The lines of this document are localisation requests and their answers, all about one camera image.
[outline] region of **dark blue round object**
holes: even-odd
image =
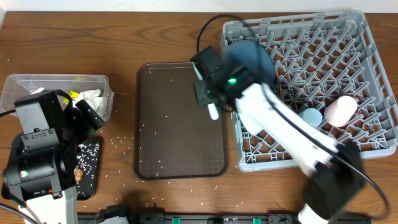
[[[262,81],[275,88],[275,68],[271,56],[258,44],[241,40],[228,45],[223,60],[234,65],[244,65],[248,70],[262,77]]]

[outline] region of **wooden table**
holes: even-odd
[[[95,213],[108,205],[126,203],[148,211],[153,203],[167,212],[244,213],[298,212],[300,191],[307,178],[298,169],[241,172],[236,165],[231,124],[230,165],[212,179],[142,182],[133,173],[136,73],[145,63],[186,62],[195,54],[198,31],[215,14],[148,12],[8,12],[0,35],[0,83],[13,73],[102,74],[114,91],[112,117],[102,133],[104,149],[96,195],[78,202],[80,213]],[[243,18],[284,16],[281,13],[242,14]],[[394,93],[398,91],[398,14],[367,14],[374,40]],[[212,23],[201,47],[219,46],[225,20]],[[6,166],[11,141],[21,132],[17,118],[0,122],[0,170]],[[111,145],[117,137],[123,143]],[[390,198],[398,222],[398,154],[365,162],[367,174]],[[14,205],[0,198],[0,202]],[[348,206],[381,212],[382,201],[369,186]],[[0,210],[0,223],[22,219]]]

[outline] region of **green strip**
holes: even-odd
[[[253,224],[261,224],[261,218],[253,218]]]
[[[172,219],[172,224],[180,224],[181,223],[181,218],[180,217],[174,217]]]

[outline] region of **white cup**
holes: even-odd
[[[349,122],[357,108],[358,105],[354,98],[341,96],[325,109],[323,115],[329,124],[342,127]]]

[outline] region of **clear plastic container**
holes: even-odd
[[[14,102],[27,96],[40,87],[46,90],[70,90],[82,92],[86,90],[101,90],[103,97],[101,106],[97,109],[98,115],[108,121],[111,118],[113,92],[109,87],[109,80],[104,75],[57,75],[57,74],[18,74],[10,75],[6,79],[0,99],[0,112],[15,109]]]

